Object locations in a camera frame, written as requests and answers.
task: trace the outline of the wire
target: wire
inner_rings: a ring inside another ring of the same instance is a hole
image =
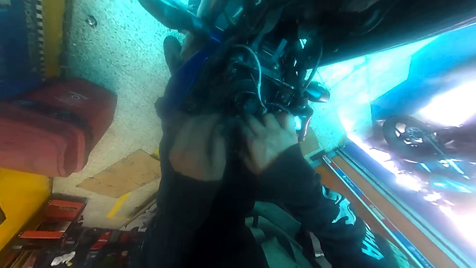
[[[314,66],[314,68],[312,68],[311,75],[309,76],[309,78],[307,79],[306,83],[305,83],[304,86],[302,87],[302,90],[301,90],[302,93],[303,93],[304,91],[306,91],[306,89],[307,89],[307,87],[309,86],[309,84],[311,84],[312,78],[314,77],[314,75],[315,75],[316,72],[317,72],[317,68],[319,67],[319,63],[321,62],[321,58],[322,58],[322,51],[323,51],[323,47],[322,47],[322,44],[321,44],[321,50],[320,50],[320,53],[319,53],[319,57],[317,58],[317,63],[316,63],[316,65]]]
[[[263,108],[266,108],[265,105],[263,104],[263,101],[261,100],[261,64],[259,63],[256,53],[251,48],[245,45],[234,45],[233,47],[244,48],[253,56],[253,59],[256,61],[256,66],[258,67],[258,83],[256,84],[256,91],[257,91],[258,99],[259,99],[259,102],[261,103],[261,106],[263,106]]]

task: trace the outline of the screw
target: screw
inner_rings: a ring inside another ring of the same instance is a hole
[[[85,20],[85,22],[93,28],[95,28],[98,25],[98,21],[93,15],[88,15],[88,18]]]

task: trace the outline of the spoked wheel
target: spoked wheel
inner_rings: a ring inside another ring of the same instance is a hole
[[[413,117],[388,118],[383,131],[391,150],[402,158],[423,162],[441,156],[435,148],[438,143],[431,129]]]

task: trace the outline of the hand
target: hand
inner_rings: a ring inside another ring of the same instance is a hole
[[[222,179],[227,160],[219,119],[217,114],[201,115],[184,123],[169,154],[176,172],[204,182]]]
[[[268,113],[263,121],[264,125],[251,116],[248,119],[249,126],[243,127],[249,152],[245,163],[257,175],[265,171],[283,151],[298,143],[291,114],[281,113],[277,119]]]

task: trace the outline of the bright light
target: bright light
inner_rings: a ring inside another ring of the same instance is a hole
[[[470,214],[456,214],[448,206],[439,206],[439,209],[450,219],[453,220],[456,228],[465,236],[465,238],[476,245],[476,229],[474,223],[476,222],[476,213]]]
[[[431,194],[428,194],[426,195],[425,197],[423,197],[426,201],[430,201],[430,202],[435,202],[439,199],[441,199],[441,194],[440,193],[437,193],[437,192],[433,192]]]
[[[347,137],[353,141],[357,146],[359,146],[364,152],[366,152],[370,157],[379,162],[384,168],[395,174],[396,182],[407,189],[413,191],[420,191],[422,189],[421,180],[406,174],[402,174],[398,168],[395,166],[395,163],[390,160],[390,154],[385,153],[379,150],[370,149],[370,146],[365,144],[359,137],[355,134],[347,133]]]
[[[420,110],[420,114],[435,123],[460,126],[476,113],[474,99],[476,99],[476,80],[434,98]]]
[[[348,133],[347,137],[353,141],[357,146],[359,146],[362,150],[364,150],[370,157],[375,159],[377,162],[379,162],[383,167],[388,169],[390,172],[395,174],[396,177],[396,182],[402,186],[404,186],[407,189],[413,190],[413,191],[421,191],[423,189],[423,185],[425,182],[422,182],[416,177],[402,174],[400,171],[395,167],[395,164],[393,161],[390,160],[390,154],[379,151],[379,150],[373,150],[370,149],[371,147],[367,144],[365,144],[359,137],[357,137],[355,134]],[[449,182],[452,186],[457,187],[463,192],[470,192],[466,188],[456,185],[454,183]],[[440,182],[433,182],[432,183],[434,186],[438,187],[447,187],[447,185],[440,183]],[[456,212],[454,212],[451,208],[451,206],[455,206],[451,201],[443,199],[443,202],[448,204],[448,206],[442,206],[436,203],[437,200],[442,199],[441,193],[438,192],[432,192],[431,194],[427,194],[423,197],[425,200],[432,202],[433,205],[438,206],[438,208],[447,216],[449,217],[457,229],[471,242],[476,246],[476,228],[474,228],[474,223],[476,222],[476,211],[473,213],[465,214],[465,215],[459,215]]]

